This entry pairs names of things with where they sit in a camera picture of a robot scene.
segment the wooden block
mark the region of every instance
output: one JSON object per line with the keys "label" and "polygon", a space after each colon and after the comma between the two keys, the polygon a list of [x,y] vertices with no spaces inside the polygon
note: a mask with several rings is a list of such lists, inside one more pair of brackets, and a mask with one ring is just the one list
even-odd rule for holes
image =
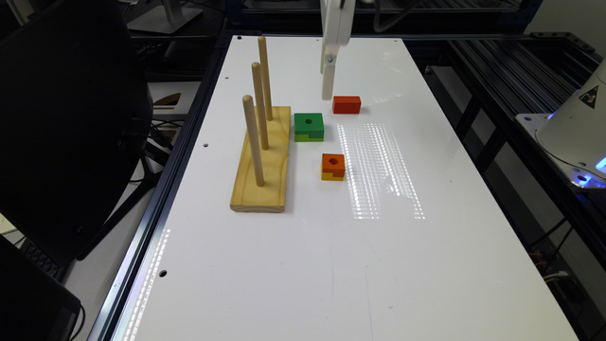
{"label": "wooden block", "polygon": [[322,180],[343,181],[345,157],[342,154],[322,154]]}
{"label": "wooden block", "polygon": [[324,137],[313,138],[307,134],[295,134],[294,142],[322,142],[324,141]]}
{"label": "wooden block", "polygon": [[322,173],[322,180],[326,181],[343,181],[345,179],[344,176],[334,176],[332,173]]}
{"label": "wooden block", "polygon": [[294,134],[295,137],[297,135],[307,135],[308,138],[322,138],[323,141],[324,120],[322,119],[322,114],[294,114]]}
{"label": "wooden block", "polygon": [[334,114],[360,114],[362,100],[359,96],[335,96],[332,98]]}
{"label": "wooden block", "polygon": [[255,182],[247,134],[242,146],[240,165],[229,205],[236,212],[279,213],[284,211],[291,107],[273,107],[272,109],[274,119],[267,122],[269,149],[261,150],[265,184],[258,187]]}

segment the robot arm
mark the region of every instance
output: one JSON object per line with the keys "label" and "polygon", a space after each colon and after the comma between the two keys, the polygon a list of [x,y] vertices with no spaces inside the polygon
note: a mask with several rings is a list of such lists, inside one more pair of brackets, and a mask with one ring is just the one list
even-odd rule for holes
{"label": "robot arm", "polygon": [[334,71],[339,47],[349,43],[355,0],[320,0],[322,11],[322,62],[320,73],[322,80],[322,99],[332,99]]}

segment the green block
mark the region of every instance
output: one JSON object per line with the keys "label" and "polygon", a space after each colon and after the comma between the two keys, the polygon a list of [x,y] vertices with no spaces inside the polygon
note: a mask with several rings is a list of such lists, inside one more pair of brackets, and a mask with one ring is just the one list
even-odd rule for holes
{"label": "green block", "polygon": [[294,114],[294,134],[308,135],[309,138],[324,140],[324,120],[322,114]]}
{"label": "green block", "polygon": [[324,137],[313,138],[313,137],[310,137],[309,135],[305,135],[305,134],[295,134],[294,135],[294,142],[322,142],[322,141],[324,141]]}

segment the white tabletop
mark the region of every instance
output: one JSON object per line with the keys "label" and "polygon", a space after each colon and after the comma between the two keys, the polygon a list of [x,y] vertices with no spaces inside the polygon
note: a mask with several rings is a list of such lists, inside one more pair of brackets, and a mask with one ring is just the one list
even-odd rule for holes
{"label": "white tabletop", "polygon": [[321,100],[320,40],[267,45],[273,104],[322,113],[325,141],[291,130],[284,213],[230,210],[258,61],[234,38],[125,339],[577,340],[401,40],[341,49],[359,115]]}

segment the red block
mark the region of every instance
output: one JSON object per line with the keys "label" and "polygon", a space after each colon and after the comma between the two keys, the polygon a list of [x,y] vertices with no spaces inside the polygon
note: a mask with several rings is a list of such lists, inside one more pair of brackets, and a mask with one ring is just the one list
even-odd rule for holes
{"label": "red block", "polygon": [[332,99],[334,114],[360,114],[362,101],[359,96],[335,96]]}

